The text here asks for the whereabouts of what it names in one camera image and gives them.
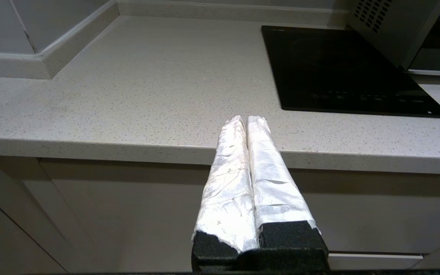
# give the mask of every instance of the white speckled countertop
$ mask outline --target white speckled countertop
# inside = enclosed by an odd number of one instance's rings
[[[438,118],[281,110],[261,25],[120,16],[53,80],[0,78],[0,155],[210,164],[262,115],[290,168],[440,173]]]

